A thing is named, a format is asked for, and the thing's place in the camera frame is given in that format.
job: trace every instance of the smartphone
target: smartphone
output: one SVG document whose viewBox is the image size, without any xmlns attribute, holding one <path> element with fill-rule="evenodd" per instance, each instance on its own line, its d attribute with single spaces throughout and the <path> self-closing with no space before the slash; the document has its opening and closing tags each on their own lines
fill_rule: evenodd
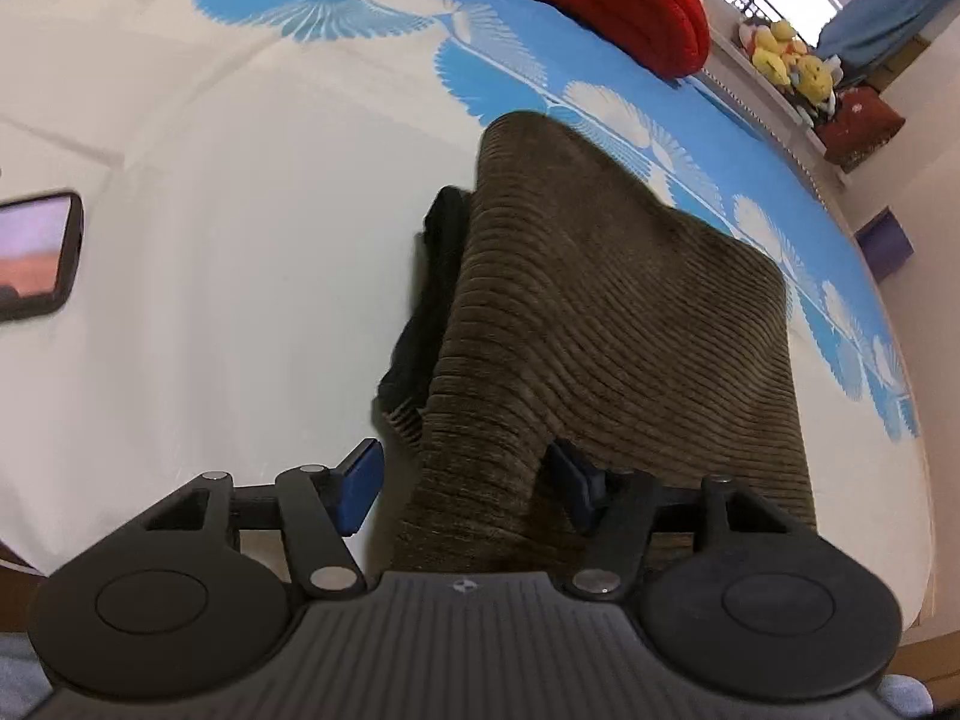
<svg viewBox="0 0 960 720">
<path fill-rule="evenodd" d="M 53 314 L 73 289 L 83 239 L 75 191 L 0 205 L 0 322 Z"/>
</svg>

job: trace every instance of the blue curtain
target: blue curtain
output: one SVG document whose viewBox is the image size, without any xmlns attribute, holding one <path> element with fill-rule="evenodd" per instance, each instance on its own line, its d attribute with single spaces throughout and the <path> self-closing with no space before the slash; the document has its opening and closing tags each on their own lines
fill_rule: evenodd
<svg viewBox="0 0 960 720">
<path fill-rule="evenodd" d="M 839 55 L 848 82 L 902 49 L 950 0 L 851 0 L 820 33 L 817 55 Z"/>
</svg>

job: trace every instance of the bed sheet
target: bed sheet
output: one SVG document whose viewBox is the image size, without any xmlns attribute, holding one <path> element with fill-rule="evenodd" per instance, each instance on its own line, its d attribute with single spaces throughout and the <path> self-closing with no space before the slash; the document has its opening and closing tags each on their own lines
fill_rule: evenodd
<svg viewBox="0 0 960 720">
<path fill-rule="evenodd" d="M 874 285 L 696 81 L 531 0 L 0 0 L 0 45 L 0 196 L 88 207 L 66 308 L 0 328 L 0 538 L 38 567 L 199 471 L 261 483 L 375 433 L 421 218 L 531 109 L 779 264 L 821 533 L 918 613 L 923 448 Z"/>
</svg>

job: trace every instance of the white wall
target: white wall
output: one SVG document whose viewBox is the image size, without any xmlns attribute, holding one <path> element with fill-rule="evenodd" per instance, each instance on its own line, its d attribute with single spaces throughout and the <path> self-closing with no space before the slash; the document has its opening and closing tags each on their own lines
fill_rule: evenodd
<svg viewBox="0 0 960 720">
<path fill-rule="evenodd" d="M 907 124 L 853 172 L 857 228 L 889 206 L 915 254 L 880 285 L 917 399 L 934 505 L 935 613 L 916 641 L 960 630 L 960 20 L 884 95 Z"/>
</svg>

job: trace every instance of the folded brown corduroy garment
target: folded brown corduroy garment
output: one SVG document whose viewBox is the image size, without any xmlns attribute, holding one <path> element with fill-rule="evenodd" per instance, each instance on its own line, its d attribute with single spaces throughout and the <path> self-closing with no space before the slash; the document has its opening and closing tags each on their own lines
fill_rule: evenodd
<svg viewBox="0 0 960 720">
<path fill-rule="evenodd" d="M 731 472 L 814 524 L 763 254 L 523 112 L 490 125 L 476 191 L 443 190 L 424 240 L 426 289 L 379 391 L 422 461 L 395 568 L 573 567 L 583 540 L 538 481 L 554 437 L 669 485 Z"/>
</svg>

